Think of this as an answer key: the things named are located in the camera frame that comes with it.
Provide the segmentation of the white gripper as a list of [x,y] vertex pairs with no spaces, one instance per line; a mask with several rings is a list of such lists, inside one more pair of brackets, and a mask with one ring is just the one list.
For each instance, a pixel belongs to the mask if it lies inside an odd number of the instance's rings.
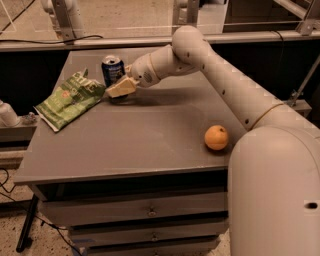
[[146,54],[136,59],[131,65],[124,68],[125,73],[131,77],[124,77],[107,88],[106,93],[111,98],[131,94],[140,87],[149,88],[160,82],[151,61],[151,55]]

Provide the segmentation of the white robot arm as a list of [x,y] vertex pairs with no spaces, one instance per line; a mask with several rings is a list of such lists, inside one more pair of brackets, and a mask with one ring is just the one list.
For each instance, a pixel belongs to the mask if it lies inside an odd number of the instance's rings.
[[228,166],[231,256],[320,256],[320,129],[182,26],[138,58],[111,97],[200,71],[246,129]]

